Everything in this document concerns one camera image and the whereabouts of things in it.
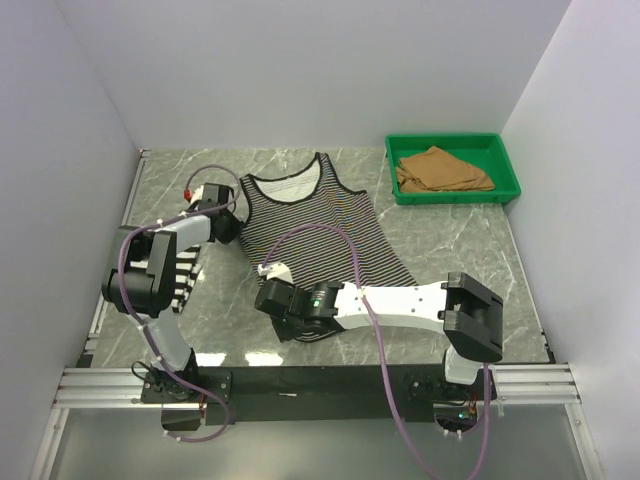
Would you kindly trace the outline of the thin striped tank top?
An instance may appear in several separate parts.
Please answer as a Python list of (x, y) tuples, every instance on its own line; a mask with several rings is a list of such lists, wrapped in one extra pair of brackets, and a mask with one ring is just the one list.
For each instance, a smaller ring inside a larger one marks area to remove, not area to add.
[(283, 178), (248, 174), (241, 187), (248, 217), (239, 241), (253, 268), (282, 262), (305, 290), (357, 279), (376, 287), (417, 284), (385, 237), (368, 193), (347, 188), (327, 154), (316, 153)]

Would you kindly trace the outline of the wide black white striped tank top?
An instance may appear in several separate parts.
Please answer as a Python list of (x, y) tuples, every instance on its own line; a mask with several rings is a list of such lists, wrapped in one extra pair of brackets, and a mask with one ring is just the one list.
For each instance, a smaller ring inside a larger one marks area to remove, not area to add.
[(176, 257), (175, 289), (171, 302), (171, 309), (175, 314), (182, 313), (198, 280), (201, 271), (200, 253), (201, 247), (193, 246)]

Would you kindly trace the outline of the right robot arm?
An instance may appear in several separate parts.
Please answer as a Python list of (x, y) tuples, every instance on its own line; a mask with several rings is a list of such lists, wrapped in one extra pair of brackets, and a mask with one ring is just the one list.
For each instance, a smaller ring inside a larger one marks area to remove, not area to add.
[(262, 272), (255, 308), (271, 318), (281, 341), (315, 342), (371, 327), (410, 328), (446, 336), (439, 387), (460, 399), (486, 364), (503, 359), (503, 299), (475, 278), (451, 272), (444, 282), (408, 287), (319, 282), (310, 289), (288, 272)]

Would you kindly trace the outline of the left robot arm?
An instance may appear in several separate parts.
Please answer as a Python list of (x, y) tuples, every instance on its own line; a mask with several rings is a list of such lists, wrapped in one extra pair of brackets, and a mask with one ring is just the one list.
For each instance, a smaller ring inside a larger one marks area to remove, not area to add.
[(146, 341), (152, 353), (151, 383), (179, 402), (208, 393), (172, 309), (178, 255), (204, 243), (228, 244), (242, 226), (233, 212), (238, 190), (206, 183), (198, 198), (190, 190), (185, 197), (188, 208), (173, 218), (116, 230), (101, 287), (104, 300), (126, 315)]

